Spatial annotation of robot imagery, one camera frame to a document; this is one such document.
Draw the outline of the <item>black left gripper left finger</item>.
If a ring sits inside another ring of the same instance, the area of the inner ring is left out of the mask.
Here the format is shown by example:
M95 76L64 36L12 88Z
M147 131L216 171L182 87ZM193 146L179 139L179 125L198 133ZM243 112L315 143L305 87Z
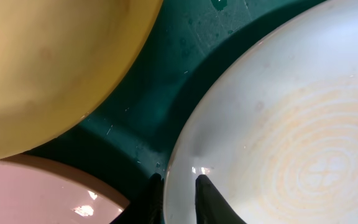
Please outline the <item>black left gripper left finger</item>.
M164 180L153 174L146 187L110 224L161 224Z

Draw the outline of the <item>pink plate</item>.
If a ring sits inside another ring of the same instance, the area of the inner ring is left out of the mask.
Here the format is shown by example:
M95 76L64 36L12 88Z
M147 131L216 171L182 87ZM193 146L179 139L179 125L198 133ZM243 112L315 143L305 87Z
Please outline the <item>pink plate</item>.
M0 224L111 223L129 204L72 166L24 154L0 160Z

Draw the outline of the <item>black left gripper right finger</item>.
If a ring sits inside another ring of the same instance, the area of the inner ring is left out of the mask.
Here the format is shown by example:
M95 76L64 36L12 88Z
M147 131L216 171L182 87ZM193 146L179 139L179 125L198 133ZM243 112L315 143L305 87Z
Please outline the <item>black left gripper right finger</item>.
M195 181L195 210L197 224L246 224L204 174Z

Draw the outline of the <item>light blue plate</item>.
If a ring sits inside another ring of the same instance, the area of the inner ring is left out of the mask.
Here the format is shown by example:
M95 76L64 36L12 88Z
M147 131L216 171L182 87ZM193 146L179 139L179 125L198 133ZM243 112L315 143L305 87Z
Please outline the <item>light blue plate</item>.
M239 57L175 144L166 223L207 175L247 223L358 223L358 1L325 1Z

